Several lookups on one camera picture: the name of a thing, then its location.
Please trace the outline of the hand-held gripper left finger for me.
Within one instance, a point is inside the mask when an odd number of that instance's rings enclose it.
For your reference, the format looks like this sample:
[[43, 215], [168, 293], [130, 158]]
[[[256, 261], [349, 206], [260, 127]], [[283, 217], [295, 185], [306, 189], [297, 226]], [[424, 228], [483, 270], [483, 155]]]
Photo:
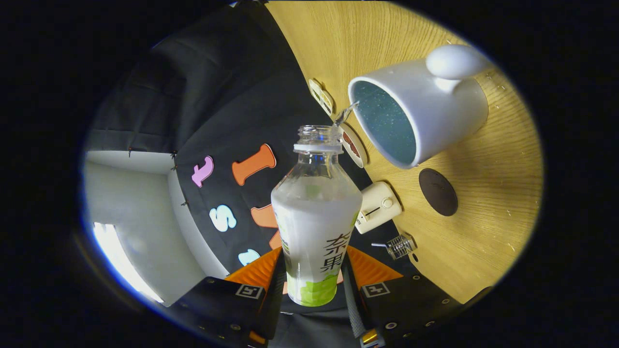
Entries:
[[209, 348], [266, 348], [276, 334], [286, 275], [278, 247], [225, 279], [201, 280], [172, 305], [172, 320]]

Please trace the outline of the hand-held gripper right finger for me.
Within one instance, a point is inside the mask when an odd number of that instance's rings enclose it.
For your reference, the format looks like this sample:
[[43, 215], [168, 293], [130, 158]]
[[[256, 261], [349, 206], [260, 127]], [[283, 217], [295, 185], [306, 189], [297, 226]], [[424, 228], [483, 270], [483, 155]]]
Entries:
[[486, 287], [461, 303], [425, 276], [401, 275], [353, 246], [341, 271], [350, 325], [363, 348], [404, 348], [491, 291]]

